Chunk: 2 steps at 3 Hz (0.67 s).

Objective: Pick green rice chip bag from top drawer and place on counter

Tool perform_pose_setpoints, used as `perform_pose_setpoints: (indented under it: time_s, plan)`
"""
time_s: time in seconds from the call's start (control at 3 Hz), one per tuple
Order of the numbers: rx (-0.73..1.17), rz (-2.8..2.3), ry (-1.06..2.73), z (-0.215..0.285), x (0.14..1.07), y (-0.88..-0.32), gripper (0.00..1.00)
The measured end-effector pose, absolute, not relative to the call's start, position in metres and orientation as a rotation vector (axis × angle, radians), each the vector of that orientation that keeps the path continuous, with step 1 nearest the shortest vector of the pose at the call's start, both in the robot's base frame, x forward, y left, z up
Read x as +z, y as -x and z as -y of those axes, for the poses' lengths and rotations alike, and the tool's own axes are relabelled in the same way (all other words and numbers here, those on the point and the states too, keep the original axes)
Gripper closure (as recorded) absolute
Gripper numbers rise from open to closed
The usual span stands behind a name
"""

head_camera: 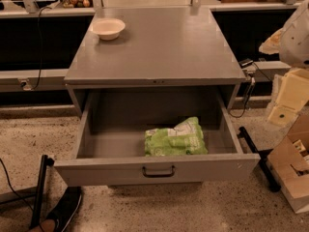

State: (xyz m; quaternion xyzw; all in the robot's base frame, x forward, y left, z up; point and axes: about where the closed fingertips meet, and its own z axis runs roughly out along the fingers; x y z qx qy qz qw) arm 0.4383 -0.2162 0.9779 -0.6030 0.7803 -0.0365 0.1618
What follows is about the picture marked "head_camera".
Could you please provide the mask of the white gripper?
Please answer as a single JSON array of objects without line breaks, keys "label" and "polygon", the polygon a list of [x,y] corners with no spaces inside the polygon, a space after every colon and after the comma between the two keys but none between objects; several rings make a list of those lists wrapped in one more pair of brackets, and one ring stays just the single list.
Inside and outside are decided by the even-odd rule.
[{"label": "white gripper", "polygon": [[[282,30],[278,29],[260,46],[259,51],[272,55],[279,52]],[[282,77],[276,104],[270,111],[267,120],[280,127],[292,123],[297,117],[297,111],[309,101],[309,71],[293,69]]]}]

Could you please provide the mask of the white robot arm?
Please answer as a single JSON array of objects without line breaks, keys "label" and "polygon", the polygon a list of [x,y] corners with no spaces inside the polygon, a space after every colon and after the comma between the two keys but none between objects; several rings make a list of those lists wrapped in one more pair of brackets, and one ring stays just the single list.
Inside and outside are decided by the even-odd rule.
[{"label": "white robot arm", "polygon": [[309,101],[309,0],[297,7],[284,26],[260,45],[259,51],[278,53],[280,61],[291,67],[280,77],[267,117],[274,125],[286,126]]}]

